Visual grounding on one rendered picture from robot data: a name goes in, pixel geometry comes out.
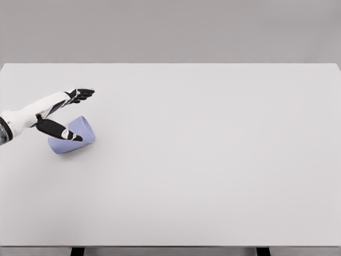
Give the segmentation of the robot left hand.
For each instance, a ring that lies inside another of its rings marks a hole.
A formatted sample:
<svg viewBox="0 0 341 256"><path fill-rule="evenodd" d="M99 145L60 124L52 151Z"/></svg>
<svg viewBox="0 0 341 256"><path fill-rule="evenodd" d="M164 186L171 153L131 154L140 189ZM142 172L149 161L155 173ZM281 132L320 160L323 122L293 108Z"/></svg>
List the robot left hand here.
<svg viewBox="0 0 341 256"><path fill-rule="evenodd" d="M92 89L74 89L58 92L29 104L22 109L25 114L25 127L35 127L38 131L57 139L82 142L81 136L48 117L67 105L77 104L90 98L94 92Z"/></svg>

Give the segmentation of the lavender blue cup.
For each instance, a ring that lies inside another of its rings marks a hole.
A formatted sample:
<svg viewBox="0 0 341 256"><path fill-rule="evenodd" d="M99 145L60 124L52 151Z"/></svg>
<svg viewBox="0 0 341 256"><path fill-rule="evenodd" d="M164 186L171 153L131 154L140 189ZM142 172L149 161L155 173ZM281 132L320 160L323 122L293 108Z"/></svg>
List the lavender blue cup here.
<svg viewBox="0 0 341 256"><path fill-rule="evenodd" d="M65 125L65 127L76 135L83 138L82 141L61 140L54 137L48 138L48 145L56 154L63 154L78 148L87 146L95 141L96 137L92 127L84 116L79 116Z"/></svg>

